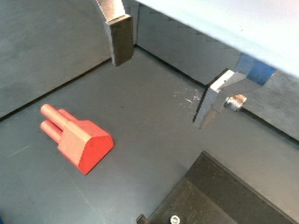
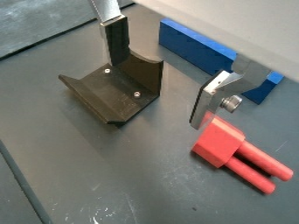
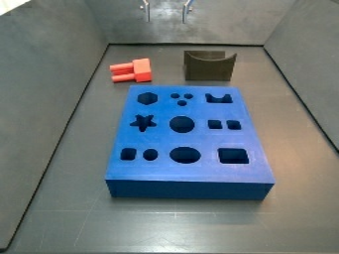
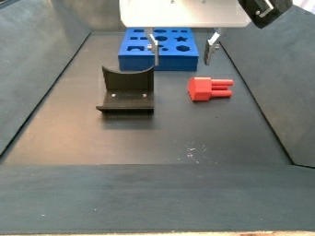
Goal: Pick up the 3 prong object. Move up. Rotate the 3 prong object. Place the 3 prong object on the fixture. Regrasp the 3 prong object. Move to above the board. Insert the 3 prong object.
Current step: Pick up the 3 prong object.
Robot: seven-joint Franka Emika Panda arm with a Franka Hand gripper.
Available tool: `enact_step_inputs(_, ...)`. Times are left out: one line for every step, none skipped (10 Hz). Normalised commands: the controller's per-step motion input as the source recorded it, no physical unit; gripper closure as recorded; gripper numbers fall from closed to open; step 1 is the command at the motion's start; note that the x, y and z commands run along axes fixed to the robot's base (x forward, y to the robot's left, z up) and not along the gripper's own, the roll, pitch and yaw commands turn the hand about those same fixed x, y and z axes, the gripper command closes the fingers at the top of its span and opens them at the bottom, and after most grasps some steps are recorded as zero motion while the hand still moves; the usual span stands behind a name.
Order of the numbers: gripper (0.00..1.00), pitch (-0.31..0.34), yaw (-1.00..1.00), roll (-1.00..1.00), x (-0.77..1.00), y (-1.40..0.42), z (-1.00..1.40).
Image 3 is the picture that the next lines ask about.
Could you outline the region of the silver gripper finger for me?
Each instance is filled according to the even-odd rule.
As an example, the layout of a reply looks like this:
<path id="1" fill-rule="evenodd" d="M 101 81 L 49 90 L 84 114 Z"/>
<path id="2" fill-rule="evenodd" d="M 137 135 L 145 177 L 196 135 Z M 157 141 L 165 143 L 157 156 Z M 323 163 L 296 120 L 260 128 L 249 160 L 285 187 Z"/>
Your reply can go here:
<path id="1" fill-rule="evenodd" d="M 186 23 L 186 17 L 189 12 L 192 11 L 192 4 L 195 0 L 186 0 L 182 4 L 182 14 L 181 14 L 181 19 L 182 19 L 182 24 Z"/>
<path id="2" fill-rule="evenodd" d="M 149 22 L 149 20 L 150 20 L 150 12 L 149 12 L 149 2 L 148 2 L 148 0 L 141 0 L 140 9 L 144 11 L 145 22 Z"/>

